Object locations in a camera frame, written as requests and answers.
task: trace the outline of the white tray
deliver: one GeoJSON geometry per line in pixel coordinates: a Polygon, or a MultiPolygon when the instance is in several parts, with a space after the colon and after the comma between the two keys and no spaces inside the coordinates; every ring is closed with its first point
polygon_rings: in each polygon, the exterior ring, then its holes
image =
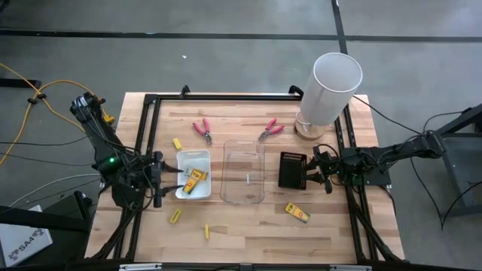
{"type": "MultiPolygon", "coordinates": [[[[211,196],[211,156],[207,150],[179,151],[177,155],[178,169],[186,171],[187,167],[208,172],[206,180],[199,180],[191,194],[185,193],[182,187],[175,192],[178,199],[205,199],[211,196]]],[[[184,172],[178,173],[178,185],[185,185],[189,177],[184,172]]]]}

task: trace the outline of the yellow object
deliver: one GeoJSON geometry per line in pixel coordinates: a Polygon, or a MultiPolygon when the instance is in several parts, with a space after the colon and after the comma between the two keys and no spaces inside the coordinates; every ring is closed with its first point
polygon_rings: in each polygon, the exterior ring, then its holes
{"type": "Polygon", "coordinates": [[[207,240],[209,240],[209,225],[208,224],[204,225],[204,236],[206,237],[207,240]]]}
{"type": "Polygon", "coordinates": [[[173,139],[175,148],[178,149],[178,151],[182,150],[181,142],[179,142],[178,138],[173,139]]]}
{"type": "Polygon", "coordinates": [[[169,222],[171,222],[172,224],[174,224],[175,222],[178,221],[179,217],[181,216],[181,210],[179,209],[176,209],[174,214],[172,215],[171,217],[171,220],[169,220],[169,222]]]}
{"type": "Polygon", "coordinates": [[[193,172],[191,173],[191,178],[196,179],[196,181],[199,181],[203,173],[197,169],[193,169],[193,172]]]}
{"type": "Polygon", "coordinates": [[[193,172],[191,173],[191,176],[196,173],[196,176],[200,175],[199,179],[205,181],[206,177],[208,176],[208,172],[200,171],[199,169],[193,169],[193,172]]]}
{"type": "Polygon", "coordinates": [[[285,207],[285,211],[287,211],[290,215],[296,217],[297,219],[303,221],[304,223],[308,222],[308,220],[310,219],[310,214],[299,209],[295,204],[291,202],[288,202],[288,205],[285,207]]]}
{"type": "MultiPolygon", "coordinates": [[[[3,67],[4,69],[7,69],[8,71],[10,71],[11,73],[15,74],[16,76],[18,76],[19,78],[22,78],[22,80],[24,80],[34,91],[35,91],[35,95],[32,97],[32,99],[37,99],[37,96],[41,94],[41,92],[43,90],[45,90],[47,87],[53,85],[53,84],[57,84],[57,83],[68,83],[68,84],[74,84],[78,87],[81,87],[83,89],[85,89],[86,91],[92,93],[92,95],[95,95],[93,93],[92,90],[89,90],[87,87],[85,87],[84,85],[81,85],[77,82],[74,82],[74,81],[70,81],[70,80],[57,80],[57,81],[53,81],[53,82],[50,82],[49,84],[46,84],[42,87],[40,87],[39,89],[37,89],[34,85],[32,85],[26,78],[24,78],[21,74],[19,74],[18,72],[14,71],[13,69],[10,69],[9,67],[7,67],[5,64],[3,63],[0,63],[0,66],[3,67]]],[[[82,128],[81,125],[79,125],[78,123],[75,123],[74,121],[68,119],[66,116],[60,114],[59,112],[55,111],[52,106],[50,106],[50,103],[47,101],[47,98],[43,98],[41,99],[45,105],[48,107],[48,110],[50,110],[50,112],[52,112],[52,114],[55,114],[57,117],[60,117],[61,119],[69,122],[70,124],[72,125],[75,125],[77,128],[79,128],[80,131],[82,132],[85,132],[84,129],[82,128]]],[[[8,155],[10,154],[10,152],[12,152],[12,149],[14,148],[15,144],[18,142],[18,140],[20,139],[20,137],[22,136],[23,134],[23,130],[25,129],[25,125],[26,125],[26,122],[27,122],[27,119],[29,117],[29,114],[30,114],[30,111],[32,110],[32,104],[29,103],[29,105],[27,105],[27,109],[25,110],[25,114],[23,115],[23,121],[22,121],[22,125],[20,126],[20,130],[19,132],[17,133],[17,137],[15,137],[14,139],[14,142],[13,144],[10,145],[10,147],[8,147],[7,151],[5,152],[3,158],[0,160],[0,166],[4,163],[4,161],[7,159],[8,155]]]]}
{"type": "Polygon", "coordinates": [[[182,188],[182,190],[190,194],[193,191],[194,187],[196,186],[198,180],[199,179],[194,179],[190,177],[186,185],[182,188]]]}
{"type": "Polygon", "coordinates": [[[104,112],[104,115],[102,116],[104,121],[109,124],[113,124],[115,122],[115,117],[114,116],[109,116],[104,112]]]}

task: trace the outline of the black cable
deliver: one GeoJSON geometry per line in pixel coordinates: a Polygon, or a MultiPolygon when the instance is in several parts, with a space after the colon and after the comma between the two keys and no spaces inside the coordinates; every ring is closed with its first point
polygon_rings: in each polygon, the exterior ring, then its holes
{"type": "Polygon", "coordinates": [[[337,184],[336,182],[334,182],[333,179],[331,178],[331,175],[330,175],[330,181],[331,181],[331,183],[334,184],[334,185],[343,186],[342,184],[337,184]]]}
{"type": "Polygon", "coordinates": [[[431,116],[431,117],[425,122],[425,124],[423,124],[423,130],[422,130],[422,132],[425,132],[425,129],[426,129],[426,127],[427,127],[427,124],[429,124],[429,121],[430,121],[431,119],[433,119],[434,117],[446,116],[446,115],[450,115],[450,114],[461,114],[461,113],[463,113],[463,111],[449,112],[449,113],[442,113],[442,114],[433,115],[433,116],[431,116]]]}
{"type": "Polygon", "coordinates": [[[470,191],[470,189],[478,186],[479,184],[482,184],[482,181],[479,181],[478,183],[470,186],[469,188],[467,188],[467,190],[465,190],[464,192],[462,192],[453,202],[452,204],[450,205],[449,209],[447,210],[447,212],[445,213],[445,216],[444,216],[444,219],[442,220],[441,222],[441,227],[442,227],[442,230],[444,229],[444,224],[445,224],[445,220],[447,219],[447,216],[449,215],[450,211],[452,211],[452,207],[456,204],[456,202],[462,198],[463,195],[465,195],[467,192],[470,191]]]}
{"type": "Polygon", "coordinates": [[[435,202],[434,197],[430,194],[429,189],[428,189],[428,188],[425,186],[425,184],[423,183],[421,177],[419,176],[419,173],[416,171],[415,164],[413,163],[412,157],[410,158],[410,162],[412,163],[412,167],[413,167],[413,170],[414,170],[414,172],[415,172],[416,177],[419,179],[420,184],[422,184],[423,188],[425,188],[425,191],[426,191],[427,194],[430,196],[430,199],[432,200],[432,203],[434,204],[435,209],[437,210],[438,220],[440,221],[441,228],[443,229],[444,226],[443,226],[443,224],[442,224],[442,220],[441,220],[441,217],[440,217],[440,209],[438,208],[437,203],[435,202]]]}
{"type": "Polygon", "coordinates": [[[363,102],[364,104],[366,104],[366,106],[368,106],[369,108],[373,109],[373,111],[377,112],[380,116],[384,117],[384,118],[387,119],[388,121],[391,121],[391,122],[393,122],[393,123],[395,123],[395,124],[397,124],[397,125],[399,125],[399,126],[401,126],[401,127],[404,127],[405,129],[408,129],[408,130],[410,130],[410,131],[412,131],[412,132],[414,132],[414,133],[420,134],[420,132],[417,132],[417,131],[414,130],[414,129],[411,129],[411,128],[409,128],[409,127],[407,127],[407,126],[405,126],[405,125],[403,125],[403,124],[401,124],[401,123],[398,123],[398,122],[390,119],[389,117],[387,117],[386,115],[382,114],[382,113],[381,113],[380,111],[378,111],[376,108],[374,108],[373,106],[369,105],[368,103],[366,103],[365,101],[363,101],[363,100],[360,99],[359,97],[353,96],[353,98],[357,99],[357,100],[360,101],[360,102],[363,102]]]}
{"type": "Polygon", "coordinates": [[[0,154],[7,155],[7,156],[10,156],[10,157],[20,158],[20,159],[24,159],[24,160],[31,160],[31,161],[42,162],[42,163],[52,163],[52,164],[57,164],[57,165],[61,165],[61,166],[91,166],[92,165],[92,163],[88,163],[88,164],[61,163],[61,162],[55,162],[55,161],[49,161],[49,160],[41,160],[41,159],[23,157],[23,156],[20,156],[20,155],[4,154],[2,152],[0,152],[0,154]]]}
{"type": "Polygon", "coordinates": [[[144,178],[145,178],[145,181],[148,183],[148,186],[149,188],[151,188],[151,196],[147,196],[148,199],[154,197],[154,187],[152,186],[152,183],[151,183],[151,180],[149,180],[148,176],[145,174],[145,169],[150,166],[150,165],[147,165],[145,167],[142,168],[142,174],[144,174],[144,178]]]}
{"type": "Polygon", "coordinates": [[[84,139],[86,139],[87,136],[81,138],[81,139],[76,139],[72,142],[66,142],[66,143],[60,143],[60,144],[40,144],[40,143],[28,143],[28,142],[0,142],[0,144],[9,144],[9,145],[31,145],[31,146],[46,146],[46,147],[49,147],[49,146],[65,146],[65,145],[69,145],[69,144],[73,144],[73,143],[76,143],[76,142],[79,142],[79,141],[82,141],[84,139]]]}
{"type": "Polygon", "coordinates": [[[316,147],[319,148],[321,146],[324,146],[324,147],[327,147],[327,148],[330,148],[336,155],[337,155],[337,158],[340,157],[337,153],[337,150],[335,150],[333,147],[331,147],[330,145],[328,144],[318,144],[316,147]]]}
{"type": "Polygon", "coordinates": [[[380,188],[382,188],[383,190],[385,190],[386,194],[389,195],[390,199],[392,200],[393,212],[395,213],[395,216],[397,216],[397,208],[395,207],[395,200],[393,199],[392,194],[391,194],[390,191],[389,191],[386,187],[384,187],[383,185],[380,185],[380,188]]]}

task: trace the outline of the round wooden base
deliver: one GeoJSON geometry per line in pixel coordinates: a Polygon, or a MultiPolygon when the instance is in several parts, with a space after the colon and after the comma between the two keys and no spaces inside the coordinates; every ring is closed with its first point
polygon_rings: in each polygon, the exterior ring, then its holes
{"type": "Polygon", "coordinates": [[[325,126],[303,125],[297,121],[294,122],[294,132],[301,139],[308,141],[316,140],[323,136],[325,133],[325,128],[325,126]]]}

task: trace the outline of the wire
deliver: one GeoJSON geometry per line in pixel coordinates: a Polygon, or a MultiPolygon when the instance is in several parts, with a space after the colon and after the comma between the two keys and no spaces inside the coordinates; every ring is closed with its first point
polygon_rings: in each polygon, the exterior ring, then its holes
{"type": "Polygon", "coordinates": [[[148,183],[148,186],[151,188],[151,196],[148,196],[147,198],[152,198],[154,197],[154,187],[152,186],[152,183],[151,183],[151,180],[149,180],[147,174],[145,174],[145,169],[150,166],[150,165],[147,165],[145,167],[142,168],[142,174],[144,174],[144,177],[145,177],[145,181],[148,183]]]}
{"type": "Polygon", "coordinates": [[[33,190],[32,192],[26,194],[25,196],[22,196],[20,197],[19,199],[15,200],[12,204],[10,204],[8,207],[12,207],[13,205],[15,205],[15,203],[19,202],[20,200],[22,199],[25,199],[26,197],[32,195],[33,193],[39,191],[39,190],[42,190],[44,188],[46,188],[47,186],[49,185],[52,185],[52,184],[55,184],[55,183],[58,183],[59,181],[65,181],[65,180],[69,180],[69,179],[72,179],[72,178],[80,178],[80,177],[87,177],[87,176],[100,176],[100,174],[80,174],[80,175],[73,175],[73,176],[69,176],[69,177],[64,177],[64,178],[60,178],[60,179],[57,179],[55,181],[51,181],[50,183],[48,184],[44,184],[42,185],[41,187],[33,190]]]}
{"type": "Polygon", "coordinates": [[[443,229],[444,226],[443,226],[443,224],[442,224],[442,220],[441,220],[441,217],[440,217],[440,209],[438,208],[437,203],[435,202],[434,197],[430,194],[429,189],[428,189],[428,188],[425,186],[425,184],[423,183],[421,177],[419,176],[419,173],[416,171],[415,164],[413,163],[412,157],[410,158],[410,162],[412,163],[412,167],[413,167],[413,170],[414,170],[414,172],[415,172],[416,177],[419,179],[420,184],[422,184],[423,188],[425,188],[425,191],[426,191],[427,194],[429,195],[430,199],[432,200],[432,203],[433,203],[434,206],[435,206],[435,209],[437,210],[438,220],[440,221],[440,225],[441,225],[441,227],[442,227],[442,229],[443,229]]]}
{"type": "Polygon", "coordinates": [[[360,99],[359,97],[353,96],[353,98],[357,99],[357,100],[360,101],[360,102],[363,102],[364,104],[366,104],[366,106],[368,106],[369,108],[373,109],[375,112],[377,112],[380,116],[384,117],[384,118],[387,119],[388,121],[391,121],[391,122],[393,122],[393,123],[395,123],[395,124],[397,124],[397,125],[399,125],[399,126],[401,126],[401,127],[404,127],[405,129],[408,129],[408,130],[410,130],[410,131],[412,131],[412,132],[414,132],[414,133],[420,134],[420,132],[417,132],[417,131],[414,130],[414,129],[411,129],[411,128],[409,128],[409,127],[407,127],[407,126],[405,126],[405,125],[403,125],[403,124],[401,124],[401,123],[398,123],[398,122],[390,119],[389,117],[387,117],[386,115],[382,114],[382,113],[381,113],[380,111],[378,111],[376,108],[374,108],[373,106],[369,105],[368,103],[366,103],[365,101],[363,101],[363,100],[360,99]]]}
{"type": "Polygon", "coordinates": [[[331,175],[330,175],[330,181],[331,181],[331,183],[334,184],[334,185],[342,186],[342,184],[338,184],[338,183],[334,182],[333,179],[331,178],[331,175]]]}
{"type": "Polygon", "coordinates": [[[463,193],[461,193],[461,194],[452,202],[452,204],[450,205],[449,209],[448,209],[447,212],[445,213],[444,219],[443,219],[442,222],[441,222],[442,230],[444,229],[445,220],[447,219],[450,211],[452,211],[452,207],[456,204],[456,202],[457,202],[460,198],[462,198],[462,196],[465,195],[465,193],[469,192],[470,189],[478,186],[479,184],[482,184],[482,181],[479,181],[478,183],[476,183],[476,184],[470,186],[469,188],[467,188],[467,190],[465,190],[463,193]]]}
{"type": "Polygon", "coordinates": [[[393,212],[395,213],[395,216],[397,215],[397,208],[395,207],[395,200],[393,199],[393,196],[392,194],[390,193],[390,191],[384,187],[383,185],[380,185],[380,188],[382,188],[383,190],[385,190],[386,194],[389,195],[390,199],[392,200],[392,205],[393,205],[393,212]]]}
{"type": "Polygon", "coordinates": [[[36,161],[36,162],[41,162],[41,163],[52,163],[56,165],[61,165],[61,166],[92,166],[92,163],[87,163],[87,164],[69,164],[69,163],[62,163],[62,162],[55,162],[55,161],[49,161],[49,160],[41,160],[41,159],[35,159],[35,158],[29,158],[29,157],[23,157],[20,155],[13,155],[13,154],[6,154],[0,152],[0,154],[5,155],[6,157],[15,157],[15,158],[20,158],[24,160],[30,160],[30,161],[36,161]]]}
{"type": "Polygon", "coordinates": [[[0,142],[0,144],[14,144],[14,145],[31,145],[31,146],[45,146],[45,147],[50,147],[50,146],[65,146],[65,145],[70,145],[77,143],[79,141],[82,141],[87,138],[87,135],[83,138],[80,139],[75,139],[74,141],[71,142],[66,142],[66,143],[59,143],[59,144],[41,144],[41,143],[28,143],[28,142],[0,142]]]}
{"type": "Polygon", "coordinates": [[[330,148],[336,155],[337,155],[337,158],[340,157],[337,153],[337,150],[335,150],[333,147],[331,147],[330,145],[328,144],[318,144],[316,147],[319,148],[321,146],[324,146],[324,147],[327,147],[327,148],[330,148]]]}
{"type": "MultiPolygon", "coordinates": [[[[35,91],[35,95],[32,97],[32,99],[37,99],[37,96],[41,94],[41,92],[45,89],[47,89],[48,87],[54,85],[54,84],[58,84],[58,83],[67,83],[67,84],[74,84],[75,86],[78,86],[86,91],[88,91],[89,93],[91,93],[92,95],[95,95],[95,93],[88,89],[87,87],[85,87],[84,85],[82,84],[79,84],[75,81],[70,81],[70,80],[57,80],[57,81],[53,81],[53,82],[50,82],[48,84],[45,84],[44,86],[40,87],[39,89],[37,89],[34,85],[32,85],[32,83],[30,83],[25,77],[23,77],[21,74],[19,74],[18,72],[14,71],[13,69],[7,67],[5,64],[3,63],[0,63],[0,66],[3,67],[4,69],[7,69],[9,72],[15,74],[16,76],[18,76],[19,78],[22,78],[22,80],[24,80],[34,91],[35,91]]],[[[55,114],[57,117],[60,117],[61,119],[69,122],[70,124],[76,126],[77,128],[79,128],[80,131],[82,132],[85,132],[84,129],[82,128],[82,126],[80,126],[78,123],[75,123],[74,121],[68,119],[67,117],[65,117],[64,115],[60,114],[59,112],[55,111],[52,106],[50,106],[50,103],[47,101],[47,98],[43,98],[41,99],[45,105],[47,106],[47,108],[50,110],[50,112],[52,112],[52,114],[55,114]]],[[[26,126],[26,121],[28,119],[28,116],[29,116],[29,113],[30,111],[32,110],[32,104],[29,103],[29,105],[27,106],[27,109],[25,110],[25,114],[23,115],[23,121],[22,121],[22,125],[20,126],[20,130],[19,132],[17,133],[17,136],[16,138],[14,139],[14,143],[17,143],[18,140],[20,139],[21,135],[23,134],[23,130],[25,129],[25,126],[26,126]]],[[[107,115],[107,113],[105,112],[104,109],[102,109],[102,112],[103,114],[107,115]]],[[[15,144],[11,144],[10,147],[7,149],[7,152],[6,154],[10,154],[10,152],[12,152],[12,149],[13,147],[15,146],[15,144]]],[[[7,159],[7,155],[4,155],[3,158],[0,160],[0,166],[5,162],[5,160],[7,159]]]]}
{"type": "MultiPolygon", "coordinates": [[[[32,85],[32,83],[30,83],[26,78],[24,78],[21,74],[19,74],[18,72],[14,71],[13,69],[10,69],[8,68],[6,65],[4,65],[3,63],[0,63],[0,66],[7,69],[8,71],[10,71],[11,73],[15,74],[16,76],[18,76],[19,78],[22,78],[33,90],[35,90],[35,95],[32,97],[33,99],[36,99],[37,95],[41,94],[41,91],[43,89],[45,89],[45,87],[48,87],[48,85],[45,85],[43,87],[41,87],[39,90],[34,86],[32,85]]],[[[49,110],[55,114],[56,116],[62,118],[63,120],[65,121],[68,121],[69,123],[73,124],[73,125],[76,125],[76,127],[78,127],[82,132],[84,132],[84,129],[82,129],[81,126],[79,126],[78,124],[74,123],[73,121],[71,121],[70,119],[68,119],[67,117],[64,117],[63,115],[61,115],[60,113],[58,113],[57,111],[55,111],[51,106],[50,104],[48,103],[47,99],[42,99],[42,101],[45,103],[45,105],[49,108],[49,110]]],[[[20,137],[22,136],[23,134],[23,130],[25,129],[25,125],[26,125],[26,122],[27,122],[27,119],[29,117],[29,113],[30,111],[32,110],[32,104],[29,103],[29,105],[27,106],[27,109],[25,110],[25,114],[23,115],[23,121],[22,121],[22,125],[20,126],[20,130],[19,132],[17,133],[17,136],[15,137],[14,139],[14,143],[17,143],[18,140],[20,139],[20,137]]],[[[10,145],[10,147],[7,149],[7,152],[6,154],[10,154],[10,152],[12,152],[12,149],[14,148],[15,144],[12,144],[10,145]]],[[[7,159],[8,155],[4,155],[3,158],[0,160],[0,166],[5,162],[5,160],[7,159]]]]}
{"type": "Polygon", "coordinates": [[[39,202],[39,201],[41,201],[41,200],[43,200],[43,199],[50,198],[51,196],[56,196],[56,195],[58,195],[58,194],[60,194],[60,193],[65,193],[65,192],[67,192],[67,191],[69,191],[69,190],[72,190],[72,189],[75,189],[75,188],[78,188],[78,187],[81,187],[81,186],[84,186],[84,185],[92,184],[92,183],[95,182],[95,181],[100,181],[100,179],[98,178],[98,179],[96,179],[96,180],[88,181],[88,182],[85,183],[85,184],[79,184],[79,185],[77,185],[77,186],[70,187],[70,188],[68,188],[68,189],[62,190],[62,191],[60,191],[60,192],[52,193],[51,195],[44,196],[44,197],[42,197],[42,198],[40,198],[40,199],[34,199],[34,200],[31,200],[31,201],[28,201],[27,203],[22,204],[21,206],[17,206],[17,207],[12,207],[12,208],[6,209],[5,211],[0,212],[0,214],[3,214],[3,213],[5,213],[5,212],[8,212],[8,211],[13,210],[13,209],[19,209],[19,208],[25,207],[25,206],[27,206],[27,205],[29,205],[29,204],[34,203],[34,202],[39,202]]]}
{"type": "Polygon", "coordinates": [[[427,124],[429,124],[429,121],[435,117],[440,117],[440,116],[446,116],[446,115],[450,115],[450,114],[461,114],[463,113],[463,111],[457,111],[457,112],[449,112],[449,113],[442,113],[442,114],[436,114],[436,115],[433,115],[431,116],[426,122],[425,124],[423,124],[423,130],[422,132],[425,132],[426,131],[426,127],[427,127],[427,124]]]}

